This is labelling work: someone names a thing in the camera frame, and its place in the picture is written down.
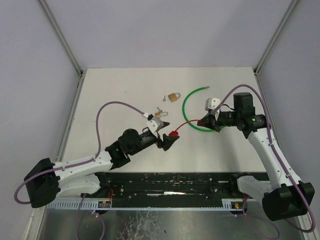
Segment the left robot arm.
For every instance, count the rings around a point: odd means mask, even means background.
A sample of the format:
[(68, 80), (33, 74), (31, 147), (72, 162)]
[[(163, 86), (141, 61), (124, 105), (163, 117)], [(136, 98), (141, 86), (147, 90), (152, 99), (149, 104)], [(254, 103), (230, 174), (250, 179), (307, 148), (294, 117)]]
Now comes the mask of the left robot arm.
[(24, 177), (31, 207), (43, 207), (59, 197), (93, 195), (104, 185), (99, 173), (121, 168), (131, 161), (131, 156), (152, 145), (169, 150), (179, 139), (178, 132), (160, 135), (155, 127), (145, 127), (142, 133), (133, 128), (126, 129), (114, 143), (95, 156), (57, 163), (49, 158), (40, 160)]

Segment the red cable lock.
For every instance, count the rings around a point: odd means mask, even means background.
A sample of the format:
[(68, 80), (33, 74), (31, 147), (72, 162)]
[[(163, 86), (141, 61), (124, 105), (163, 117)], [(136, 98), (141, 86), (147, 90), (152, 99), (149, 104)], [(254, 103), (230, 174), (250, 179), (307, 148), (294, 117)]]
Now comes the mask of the red cable lock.
[(169, 136), (170, 136), (170, 137), (179, 136), (178, 130), (179, 130), (181, 127), (183, 127), (183, 126), (185, 126), (185, 125), (187, 125), (187, 124), (189, 124), (189, 123), (199, 122), (199, 121), (200, 121), (200, 119), (192, 119), (192, 120), (185, 121), (184, 123), (180, 124), (175, 130), (171, 131), (171, 132), (169, 133)]

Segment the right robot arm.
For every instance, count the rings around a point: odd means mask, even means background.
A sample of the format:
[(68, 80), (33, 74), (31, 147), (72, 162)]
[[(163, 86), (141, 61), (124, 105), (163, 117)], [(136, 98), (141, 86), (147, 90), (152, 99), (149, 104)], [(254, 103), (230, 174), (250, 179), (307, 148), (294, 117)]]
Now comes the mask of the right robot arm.
[(231, 111), (220, 111), (220, 104), (220, 99), (208, 98), (204, 105), (207, 114), (197, 123), (198, 126), (216, 132), (223, 127), (237, 127), (257, 152), (270, 181), (267, 185), (252, 175), (240, 174), (235, 178), (238, 191), (259, 202), (271, 221), (305, 215), (315, 189), (311, 183), (304, 183), (291, 168), (266, 116), (256, 114), (253, 96), (249, 92), (235, 93)]

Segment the large brass padlock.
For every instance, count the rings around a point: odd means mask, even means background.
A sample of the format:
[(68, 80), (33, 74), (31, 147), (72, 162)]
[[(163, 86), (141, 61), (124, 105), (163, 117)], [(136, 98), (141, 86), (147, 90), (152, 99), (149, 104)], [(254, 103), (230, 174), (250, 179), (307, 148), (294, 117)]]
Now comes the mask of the large brass padlock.
[(181, 97), (181, 94), (178, 92), (174, 92), (174, 93), (169, 94), (167, 97), (171, 102), (174, 102)]

